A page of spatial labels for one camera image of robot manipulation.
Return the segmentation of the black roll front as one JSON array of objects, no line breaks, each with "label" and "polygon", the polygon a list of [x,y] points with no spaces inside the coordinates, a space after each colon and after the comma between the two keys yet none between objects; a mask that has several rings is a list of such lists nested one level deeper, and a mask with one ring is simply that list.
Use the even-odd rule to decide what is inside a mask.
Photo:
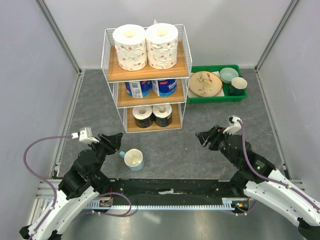
[{"label": "black roll front", "polygon": [[132,109],[135,124],[138,128],[149,128],[153,124],[153,110],[150,105],[136,106]]}]

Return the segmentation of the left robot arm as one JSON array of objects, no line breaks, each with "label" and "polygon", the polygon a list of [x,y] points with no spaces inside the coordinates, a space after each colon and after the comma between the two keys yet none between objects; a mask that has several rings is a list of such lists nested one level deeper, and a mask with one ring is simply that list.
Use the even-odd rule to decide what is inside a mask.
[{"label": "left robot arm", "polygon": [[35,173],[27,164],[27,156],[23,156],[27,170],[42,180],[53,191],[53,199],[42,215],[31,225],[24,226],[19,233],[25,240],[59,240],[68,224],[76,217],[84,206],[95,197],[104,197],[110,191],[111,180],[101,171],[102,165],[109,155],[115,154],[121,146],[123,133],[97,136],[86,134],[83,130],[66,135],[67,139],[78,139],[90,149],[78,154],[72,167],[64,174],[58,187],[45,177]]}]

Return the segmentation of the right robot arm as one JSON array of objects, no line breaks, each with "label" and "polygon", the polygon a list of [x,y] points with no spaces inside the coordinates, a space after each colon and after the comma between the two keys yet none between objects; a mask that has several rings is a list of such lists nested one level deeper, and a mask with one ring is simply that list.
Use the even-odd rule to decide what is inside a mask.
[{"label": "right robot arm", "polygon": [[288,219],[307,240],[320,238],[320,203],[295,186],[271,162],[251,149],[245,135],[230,134],[215,125],[209,131],[196,133],[200,144],[219,151],[237,168],[229,191],[235,197],[243,194],[266,205]]}]

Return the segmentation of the black paper towel roll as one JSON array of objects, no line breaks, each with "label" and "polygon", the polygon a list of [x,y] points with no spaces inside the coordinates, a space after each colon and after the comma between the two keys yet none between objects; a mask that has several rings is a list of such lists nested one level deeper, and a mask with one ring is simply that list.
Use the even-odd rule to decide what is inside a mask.
[{"label": "black paper towel roll", "polygon": [[152,107],[155,124],[159,127],[165,128],[172,123],[172,106],[170,104],[154,105]]}]

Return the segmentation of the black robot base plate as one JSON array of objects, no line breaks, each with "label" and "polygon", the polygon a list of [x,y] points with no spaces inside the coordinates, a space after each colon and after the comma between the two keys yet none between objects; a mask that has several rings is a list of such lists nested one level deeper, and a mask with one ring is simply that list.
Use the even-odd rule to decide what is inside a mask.
[{"label": "black robot base plate", "polygon": [[223,198],[246,198],[242,189],[230,181],[215,179],[111,179],[97,188],[111,193],[116,206],[199,206],[218,205]]}]

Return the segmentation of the white wire wooden shelf rack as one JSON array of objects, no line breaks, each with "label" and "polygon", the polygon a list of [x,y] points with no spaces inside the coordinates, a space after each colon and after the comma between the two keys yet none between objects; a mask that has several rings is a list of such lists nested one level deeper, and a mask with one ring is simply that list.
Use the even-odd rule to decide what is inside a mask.
[{"label": "white wire wooden shelf rack", "polygon": [[[118,63],[118,57],[113,39],[114,29],[108,28],[104,32],[101,69],[113,102],[126,133],[152,132],[181,129],[185,115],[189,90],[189,77],[192,70],[192,57],[189,47],[187,32],[183,24],[176,25],[177,39],[177,63],[168,69],[155,69],[146,65],[138,71],[122,69]],[[175,93],[168,97],[157,96],[150,92],[145,98],[130,97],[126,91],[126,82],[152,81],[177,79]],[[148,128],[139,128],[133,116],[134,107],[169,104],[172,107],[172,122],[166,127],[157,126],[155,123]]]}]

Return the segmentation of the white floral roll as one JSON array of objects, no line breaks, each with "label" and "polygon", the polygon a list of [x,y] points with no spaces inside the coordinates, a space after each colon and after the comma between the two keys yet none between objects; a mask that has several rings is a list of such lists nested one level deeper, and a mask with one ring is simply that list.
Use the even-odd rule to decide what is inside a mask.
[{"label": "white floral roll", "polygon": [[148,64],[159,70],[172,68],[177,63],[179,31],[169,23],[156,23],[146,29]]},{"label": "white floral roll", "polygon": [[119,66],[126,71],[139,71],[148,61],[146,30],[136,24],[125,24],[112,34]]}]

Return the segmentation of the blue roll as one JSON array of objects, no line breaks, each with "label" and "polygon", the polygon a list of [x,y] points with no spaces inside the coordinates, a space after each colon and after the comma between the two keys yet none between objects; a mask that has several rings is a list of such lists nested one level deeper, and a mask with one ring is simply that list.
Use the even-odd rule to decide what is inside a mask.
[{"label": "blue roll", "polygon": [[168,97],[177,89],[177,79],[152,80],[152,90],[158,97]]},{"label": "blue roll", "polygon": [[129,81],[125,82],[124,84],[128,95],[136,99],[142,99],[147,97],[152,88],[152,84],[148,80]]}]

